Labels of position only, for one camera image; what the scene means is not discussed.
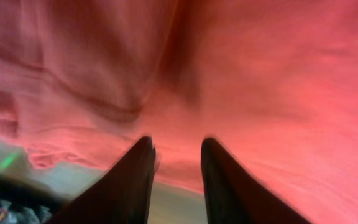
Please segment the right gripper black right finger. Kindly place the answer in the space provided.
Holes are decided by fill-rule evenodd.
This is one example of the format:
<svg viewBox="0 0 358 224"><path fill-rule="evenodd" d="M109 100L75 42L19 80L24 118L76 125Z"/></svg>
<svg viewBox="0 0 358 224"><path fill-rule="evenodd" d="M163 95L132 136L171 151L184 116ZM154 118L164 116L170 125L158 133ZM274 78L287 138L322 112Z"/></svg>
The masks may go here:
<svg viewBox="0 0 358 224"><path fill-rule="evenodd" d="M209 224L309 223L258 183L214 138L202 142L201 171Z"/></svg>

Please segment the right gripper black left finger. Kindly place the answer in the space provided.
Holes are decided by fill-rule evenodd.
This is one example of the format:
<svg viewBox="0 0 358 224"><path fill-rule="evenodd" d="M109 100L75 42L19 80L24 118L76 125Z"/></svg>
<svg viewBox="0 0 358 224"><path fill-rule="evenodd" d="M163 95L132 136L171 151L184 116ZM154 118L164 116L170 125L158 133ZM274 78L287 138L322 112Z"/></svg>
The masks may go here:
<svg viewBox="0 0 358 224"><path fill-rule="evenodd" d="M97 183L49 224L146 224L155 174L152 138L140 138Z"/></svg>

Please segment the orange McKinney Boyd soccer t-shirt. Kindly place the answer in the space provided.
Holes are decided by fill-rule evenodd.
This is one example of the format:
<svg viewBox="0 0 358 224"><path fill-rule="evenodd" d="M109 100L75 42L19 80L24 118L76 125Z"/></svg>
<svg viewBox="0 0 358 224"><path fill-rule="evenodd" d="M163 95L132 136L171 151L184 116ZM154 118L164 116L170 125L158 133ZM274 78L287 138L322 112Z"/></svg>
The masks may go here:
<svg viewBox="0 0 358 224"><path fill-rule="evenodd" d="M214 135L313 223L358 223L358 0L0 1L0 139L202 191Z"/></svg>

